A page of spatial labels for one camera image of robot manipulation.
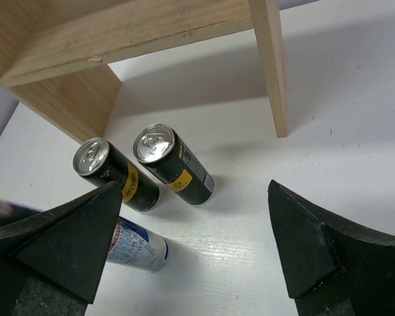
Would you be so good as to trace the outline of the blue silver energy can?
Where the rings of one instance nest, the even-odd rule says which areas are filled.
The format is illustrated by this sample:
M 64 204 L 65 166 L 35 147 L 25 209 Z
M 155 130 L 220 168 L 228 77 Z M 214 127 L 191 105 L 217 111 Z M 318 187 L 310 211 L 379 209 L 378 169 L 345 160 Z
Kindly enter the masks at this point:
M 41 211 L 0 199 L 0 221 L 26 218 L 38 213 L 41 213 Z
M 170 252 L 166 238 L 119 217 L 107 261 L 147 271 L 160 271 L 167 264 Z

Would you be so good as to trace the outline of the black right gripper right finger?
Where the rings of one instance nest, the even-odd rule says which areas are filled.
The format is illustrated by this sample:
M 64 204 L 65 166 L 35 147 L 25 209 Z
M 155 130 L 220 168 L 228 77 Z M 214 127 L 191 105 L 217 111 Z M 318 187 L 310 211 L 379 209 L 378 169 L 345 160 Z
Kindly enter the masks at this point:
M 268 205 L 299 315 L 395 315 L 395 236 L 323 209 L 275 180 Z

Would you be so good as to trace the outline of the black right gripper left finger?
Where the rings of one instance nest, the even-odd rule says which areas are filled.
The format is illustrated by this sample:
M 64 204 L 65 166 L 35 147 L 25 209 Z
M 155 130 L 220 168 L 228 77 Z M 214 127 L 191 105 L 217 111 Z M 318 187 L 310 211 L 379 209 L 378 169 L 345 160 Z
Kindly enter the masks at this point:
M 84 315 L 122 203 L 113 181 L 32 215 L 0 218 L 0 315 Z

